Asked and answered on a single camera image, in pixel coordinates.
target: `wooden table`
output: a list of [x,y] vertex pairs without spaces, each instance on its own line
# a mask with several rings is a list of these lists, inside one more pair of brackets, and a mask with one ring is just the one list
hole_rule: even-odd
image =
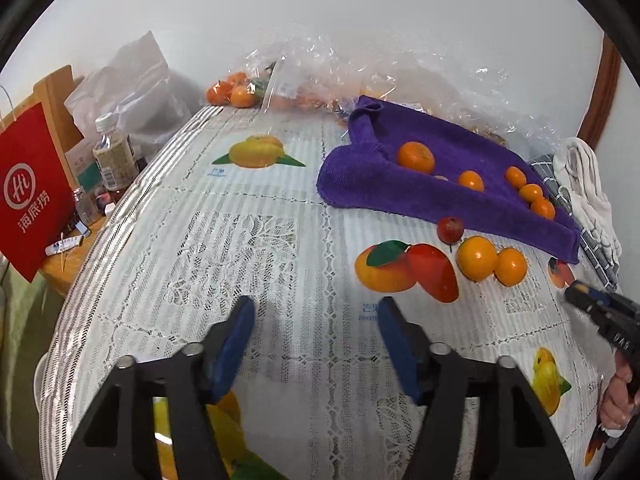
[[[45,258],[40,272],[49,282],[49,285],[64,298],[66,298],[66,294],[69,292],[69,288],[74,282],[76,274],[78,274],[80,267],[82,267],[87,253],[94,244],[97,234],[100,229],[102,229],[106,219],[107,217],[103,216],[95,224],[89,227],[89,229],[91,229],[91,236],[83,239],[79,247],[74,247],[70,251],[64,253],[64,269],[62,267],[62,254],[54,254],[53,256],[47,256]],[[80,233],[77,230],[74,230],[69,236],[76,236],[79,234]]]

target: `white logo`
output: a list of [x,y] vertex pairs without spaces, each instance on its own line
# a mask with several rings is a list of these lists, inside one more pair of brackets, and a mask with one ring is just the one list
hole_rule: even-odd
[[36,192],[36,176],[28,164],[16,164],[6,174],[4,199],[11,209],[24,209]]

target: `white bottle cap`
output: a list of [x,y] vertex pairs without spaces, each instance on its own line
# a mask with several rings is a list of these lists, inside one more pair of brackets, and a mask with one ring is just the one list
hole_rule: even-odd
[[111,130],[118,123],[118,116],[107,112],[95,120],[95,129],[99,134]]

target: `plaid cloth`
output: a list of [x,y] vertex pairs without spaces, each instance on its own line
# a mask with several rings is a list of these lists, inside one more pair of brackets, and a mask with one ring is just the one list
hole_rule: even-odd
[[[562,194],[558,181],[556,180],[553,160],[553,155],[542,155],[532,160],[529,165],[533,171],[540,176],[542,182],[549,190],[551,202],[563,207],[569,213],[569,216],[573,216],[571,202],[568,196]],[[607,290],[616,290],[618,286],[618,266],[605,259],[602,248],[599,243],[593,239],[587,228],[577,221],[576,223],[582,228],[580,231],[580,247],[589,259],[602,285],[604,285]]]

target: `finger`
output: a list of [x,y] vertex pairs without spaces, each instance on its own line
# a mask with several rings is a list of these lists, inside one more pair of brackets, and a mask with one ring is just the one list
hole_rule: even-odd
[[633,372],[631,371],[631,366],[626,361],[625,356],[620,350],[616,350],[615,355],[616,360],[616,375],[625,381],[625,383],[630,383],[633,378]]
[[606,430],[620,430],[621,427],[619,424],[615,423],[613,420],[609,418],[609,415],[604,412],[604,410],[600,410],[600,423],[603,428]]
[[624,428],[629,422],[629,414],[623,412],[619,407],[617,407],[610,397],[602,403],[601,410],[610,418],[610,420],[619,425],[620,428]]
[[631,413],[634,407],[633,400],[629,397],[626,390],[626,383],[617,376],[614,376],[607,387],[607,395],[613,400],[613,403],[623,412]]

